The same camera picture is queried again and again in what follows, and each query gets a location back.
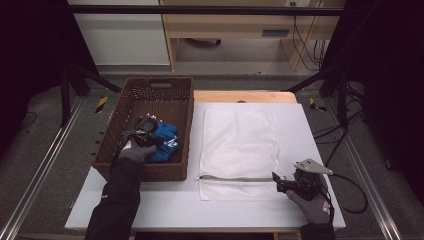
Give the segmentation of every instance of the brown wicker basket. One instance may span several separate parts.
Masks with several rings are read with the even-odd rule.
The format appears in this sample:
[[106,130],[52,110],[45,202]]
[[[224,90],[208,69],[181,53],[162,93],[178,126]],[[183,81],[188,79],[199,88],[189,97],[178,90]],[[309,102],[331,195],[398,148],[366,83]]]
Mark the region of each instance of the brown wicker basket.
[[187,178],[193,106],[191,77],[127,79],[92,164],[93,167],[108,181],[110,164],[122,140],[122,132],[131,130],[140,116],[150,113],[164,123],[177,126],[180,147],[172,153],[166,163],[142,164],[142,181],[184,181]]

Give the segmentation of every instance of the black sleeve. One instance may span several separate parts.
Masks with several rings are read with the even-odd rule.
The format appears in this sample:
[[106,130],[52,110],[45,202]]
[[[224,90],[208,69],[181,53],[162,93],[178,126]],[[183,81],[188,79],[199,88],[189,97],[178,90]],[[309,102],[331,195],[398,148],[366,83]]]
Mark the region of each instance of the black sleeve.
[[303,240],[336,240],[333,225],[310,223],[300,228]]
[[140,204],[140,164],[119,159],[91,215],[86,240],[128,240]]

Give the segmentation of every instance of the table surface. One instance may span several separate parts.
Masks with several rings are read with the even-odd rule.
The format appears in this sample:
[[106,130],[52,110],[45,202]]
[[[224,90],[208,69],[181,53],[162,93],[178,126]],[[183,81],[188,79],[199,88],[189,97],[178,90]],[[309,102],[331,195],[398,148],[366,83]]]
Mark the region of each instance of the table surface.
[[[273,114],[278,159],[288,179],[294,163],[312,158],[322,164],[306,116],[292,93],[266,91],[195,91],[187,180],[141,183],[141,204],[134,231],[163,232],[294,232],[306,224],[300,209],[284,194],[264,202],[201,201],[198,177],[206,109],[267,110]],[[336,212],[333,225],[345,227],[331,184],[325,176]],[[91,168],[65,225],[85,231],[106,181]]]

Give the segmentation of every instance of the black curtain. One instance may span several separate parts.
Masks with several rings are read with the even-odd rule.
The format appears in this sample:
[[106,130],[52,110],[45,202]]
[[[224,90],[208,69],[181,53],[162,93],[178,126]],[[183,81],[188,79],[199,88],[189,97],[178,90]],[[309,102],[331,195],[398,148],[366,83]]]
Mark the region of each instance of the black curtain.
[[[1,3],[0,155],[25,117],[28,101],[35,94],[60,85],[65,65],[77,63],[98,74],[73,14],[51,11],[49,4],[68,2],[3,0]],[[73,77],[84,81],[82,76]]]
[[[424,203],[424,1],[382,0],[366,41],[345,67],[365,88],[363,107],[387,160]],[[325,56],[332,64],[363,18],[341,19]]]

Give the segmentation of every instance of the black glove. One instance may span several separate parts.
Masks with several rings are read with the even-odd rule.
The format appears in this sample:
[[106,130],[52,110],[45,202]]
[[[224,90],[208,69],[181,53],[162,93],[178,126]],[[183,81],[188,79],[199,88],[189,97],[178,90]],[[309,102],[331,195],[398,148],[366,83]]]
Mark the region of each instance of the black glove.
[[130,139],[119,153],[118,158],[128,158],[138,163],[142,163],[144,159],[156,151],[156,146],[140,147],[134,139]]
[[[321,174],[319,176],[321,179],[322,192],[325,192],[327,184],[324,177]],[[322,194],[316,195],[310,201],[306,201],[299,197],[299,195],[292,190],[287,190],[286,196],[299,206],[308,223],[320,224],[329,222],[330,204]]]

